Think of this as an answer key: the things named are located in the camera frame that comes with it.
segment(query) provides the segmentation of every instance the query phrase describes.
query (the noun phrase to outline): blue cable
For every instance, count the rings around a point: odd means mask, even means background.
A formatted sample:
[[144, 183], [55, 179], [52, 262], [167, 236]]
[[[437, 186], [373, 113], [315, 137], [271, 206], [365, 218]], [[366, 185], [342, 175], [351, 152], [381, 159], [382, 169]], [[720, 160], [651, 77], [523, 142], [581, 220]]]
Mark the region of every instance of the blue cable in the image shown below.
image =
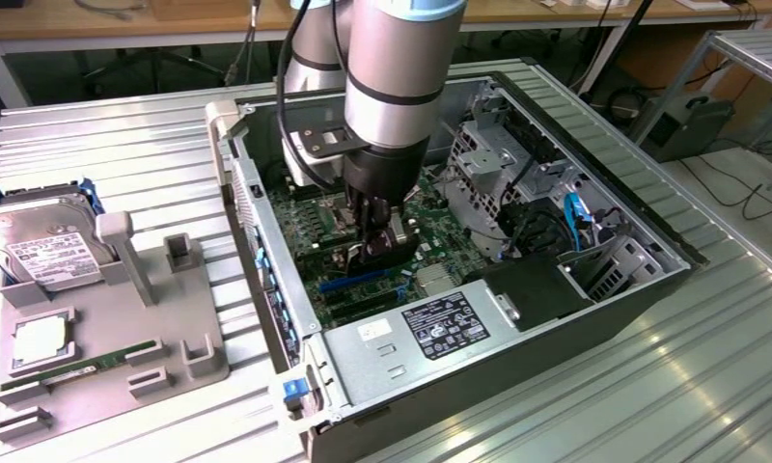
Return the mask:
[[587, 213], [581, 197], [575, 192], [567, 193], [565, 196], [565, 217], [575, 241], [575, 251], [581, 251], [581, 233], [578, 233], [575, 219], [581, 218], [585, 222], [593, 222], [593, 216]]

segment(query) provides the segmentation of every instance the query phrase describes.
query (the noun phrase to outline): robotic arm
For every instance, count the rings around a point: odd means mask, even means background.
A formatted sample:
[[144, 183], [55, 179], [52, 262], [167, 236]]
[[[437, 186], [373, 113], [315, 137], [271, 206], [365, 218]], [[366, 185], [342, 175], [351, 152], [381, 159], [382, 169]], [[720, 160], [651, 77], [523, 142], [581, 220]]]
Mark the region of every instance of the robotic arm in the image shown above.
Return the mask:
[[[302, 6], [295, 0], [294, 6]], [[466, 0], [357, 0], [338, 5], [341, 49], [350, 50], [345, 75], [333, 28], [331, 0], [310, 4], [295, 31], [287, 92], [347, 86], [346, 132], [354, 149], [331, 159], [307, 150], [287, 153], [290, 170], [321, 162], [342, 165], [347, 199], [361, 230], [361, 272], [401, 263], [418, 238], [401, 212], [415, 187], [458, 39]], [[297, 134], [301, 139], [306, 132]], [[301, 155], [306, 163], [295, 162]], [[323, 169], [323, 177], [335, 171]], [[295, 175], [303, 183], [306, 176]]]

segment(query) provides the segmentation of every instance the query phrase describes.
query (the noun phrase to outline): hard drive label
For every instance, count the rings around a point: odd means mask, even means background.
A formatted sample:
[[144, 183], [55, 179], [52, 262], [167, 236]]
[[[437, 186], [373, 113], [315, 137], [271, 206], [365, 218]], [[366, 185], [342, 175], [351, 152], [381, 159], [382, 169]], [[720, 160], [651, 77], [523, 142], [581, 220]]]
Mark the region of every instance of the hard drive label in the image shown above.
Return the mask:
[[438, 360], [490, 337], [462, 292], [403, 312], [423, 354]]
[[8, 245], [23, 268], [42, 285], [98, 273], [98, 261], [79, 233], [59, 234]]

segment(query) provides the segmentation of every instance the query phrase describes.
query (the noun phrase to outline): blue ram slot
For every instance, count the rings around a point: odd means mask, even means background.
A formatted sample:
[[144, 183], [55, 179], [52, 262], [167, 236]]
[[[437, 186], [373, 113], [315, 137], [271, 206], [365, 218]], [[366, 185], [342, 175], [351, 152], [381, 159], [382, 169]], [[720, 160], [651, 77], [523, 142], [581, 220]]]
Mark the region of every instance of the blue ram slot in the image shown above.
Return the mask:
[[383, 275], [386, 274], [387, 274], [386, 270], [377, 270], [375, 272], [370, 272], [357, 277], [339, 278], [337, 280], [333, 280], [331, 282], [322, 283], [321, 286], [318, 287], [318, 291], [321, 291], [321, 294], [325, 294], [330, 291], [335, 291], [345, 287], [359, 285], [371, 280], [375, 280], [377, 278], [383, 277]]

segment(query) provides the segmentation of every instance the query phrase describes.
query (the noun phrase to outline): motherboard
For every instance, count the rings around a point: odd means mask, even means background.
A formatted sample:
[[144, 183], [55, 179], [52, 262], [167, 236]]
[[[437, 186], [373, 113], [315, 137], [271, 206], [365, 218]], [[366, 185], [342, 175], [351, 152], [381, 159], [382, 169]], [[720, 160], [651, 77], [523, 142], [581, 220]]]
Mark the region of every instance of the motherboard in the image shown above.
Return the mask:
[[346, 255], [358, 245], [358, 229], [346, 194], [315, 187], [270, 193], [278, 222], [325, 328], [425, 299], [459, 286], [489, 265], [487, 258], [435, 189], [435, 176], [422, 176], [407, 196], [403, 221], [421, 237], [414, 258], [387, 270], [349, 277]]

